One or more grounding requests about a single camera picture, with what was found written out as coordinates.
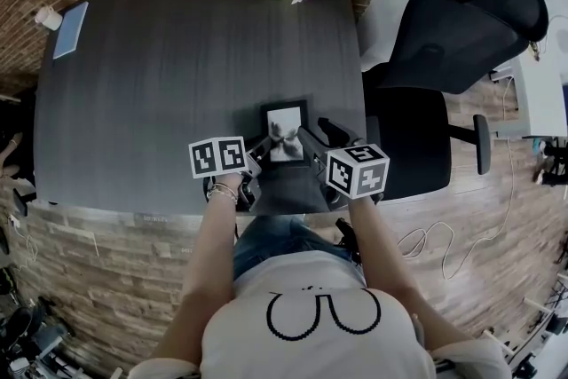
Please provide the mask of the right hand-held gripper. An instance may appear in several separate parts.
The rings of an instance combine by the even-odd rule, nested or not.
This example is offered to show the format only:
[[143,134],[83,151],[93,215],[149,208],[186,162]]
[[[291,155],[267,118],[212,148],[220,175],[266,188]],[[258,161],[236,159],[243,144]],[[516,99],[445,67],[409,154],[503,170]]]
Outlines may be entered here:
[[317,164],[316,178],[329,209],[342,209],[349,201],[370,196],[374,202],[383,197],[390,158],[375,144],[327,117],[318,119],[318,126],[327,136],[328,146],[309,129],[300,126],[297,137],[304,154]]

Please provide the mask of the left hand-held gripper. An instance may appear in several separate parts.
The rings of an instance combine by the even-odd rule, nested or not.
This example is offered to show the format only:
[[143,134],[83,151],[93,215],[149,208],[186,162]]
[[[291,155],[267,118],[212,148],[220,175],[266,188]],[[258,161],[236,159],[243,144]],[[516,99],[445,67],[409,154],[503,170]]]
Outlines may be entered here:
[[[192,174],[202,180],[206,201],[215,190],[233,197],[238,211],[251,211],[260,197],[257,178],[262,172],[260,162],[270,155],[271,138],[255,138],[247,150],[243,136],[209,138],[188,146]],[[229,174],[240,174],[242,181],[233,191],[217,179]]]

